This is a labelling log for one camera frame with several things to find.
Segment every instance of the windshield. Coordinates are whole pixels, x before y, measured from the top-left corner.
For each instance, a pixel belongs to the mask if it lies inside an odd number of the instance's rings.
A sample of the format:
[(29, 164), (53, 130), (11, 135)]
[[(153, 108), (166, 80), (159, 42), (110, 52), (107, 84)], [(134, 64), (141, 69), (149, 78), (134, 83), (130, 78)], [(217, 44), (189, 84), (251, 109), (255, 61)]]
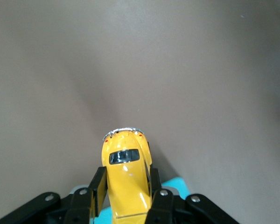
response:
[(119, 152), (115, 152), (110, 154), (109, 163), (112, 164), (120, 164), (126, 162), (132, 162), (138, 160), (139, 151), (138, 149), (128, 149)]

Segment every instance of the toy car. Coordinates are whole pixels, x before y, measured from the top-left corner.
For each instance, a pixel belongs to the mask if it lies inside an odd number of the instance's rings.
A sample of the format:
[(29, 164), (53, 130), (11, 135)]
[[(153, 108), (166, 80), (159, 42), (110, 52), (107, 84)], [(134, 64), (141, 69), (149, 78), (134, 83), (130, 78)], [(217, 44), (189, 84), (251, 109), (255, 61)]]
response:
[(120, 128), (104, 138), (102, 163), (114, 224), (143, 224), (151, 207), (149, 171), (152, 158), (144, 133)]

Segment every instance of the blue object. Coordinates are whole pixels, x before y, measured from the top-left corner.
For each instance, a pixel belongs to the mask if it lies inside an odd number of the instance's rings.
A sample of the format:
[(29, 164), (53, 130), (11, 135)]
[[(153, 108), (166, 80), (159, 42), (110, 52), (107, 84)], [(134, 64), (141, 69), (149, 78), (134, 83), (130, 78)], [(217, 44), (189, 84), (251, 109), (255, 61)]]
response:
[[(166, 181), (162, 184), (163, 187), (172, 187), (178, 190), (180, 197), (185, 200), (186, 197), (190, 194), (189, 189), (185, 181), (181, 177), (173, 178), (169, 181)], [(112, 222), (112, 211), (111, 208), (105, 208), (101, 210), (99, 217), (94, 219), (95, 224), (106, 224)]]

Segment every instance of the yellow toy car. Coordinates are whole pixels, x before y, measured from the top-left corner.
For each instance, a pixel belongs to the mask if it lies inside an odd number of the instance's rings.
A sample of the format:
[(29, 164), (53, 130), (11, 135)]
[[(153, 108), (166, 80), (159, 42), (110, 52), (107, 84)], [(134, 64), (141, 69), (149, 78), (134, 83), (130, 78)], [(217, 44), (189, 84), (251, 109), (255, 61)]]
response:
[(103, 140), (102, 163), (107, 168), (112, 223), (143, 224), (151, 207), (148, 141), (141, 130), (130, 127), (115, 129)]

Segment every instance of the metal bolt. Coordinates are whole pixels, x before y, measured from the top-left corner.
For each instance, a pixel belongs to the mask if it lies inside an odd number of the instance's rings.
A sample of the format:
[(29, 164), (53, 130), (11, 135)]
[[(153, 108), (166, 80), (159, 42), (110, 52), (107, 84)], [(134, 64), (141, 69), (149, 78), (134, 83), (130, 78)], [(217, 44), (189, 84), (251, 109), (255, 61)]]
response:
[(192, 202), (200, 202), (200, 198), (198, 196), (191, 197)]
[(46, 196), (45, 201), (46, 202), (51, 201), (53, 198), (54, 198), (54, 196), (51, 194), (49, 196)]
[(79, 192), (80, 195), (84, 195), (84, 194), (86, 194), (86, 193), (87, 193), (87, 190), (86, 190), (86, 189), (80, 190), (80, 192)]
[(166, 195), (168, 195), (168, 192), (166, 190), (161, 190), (160, 195), (166, 196)]

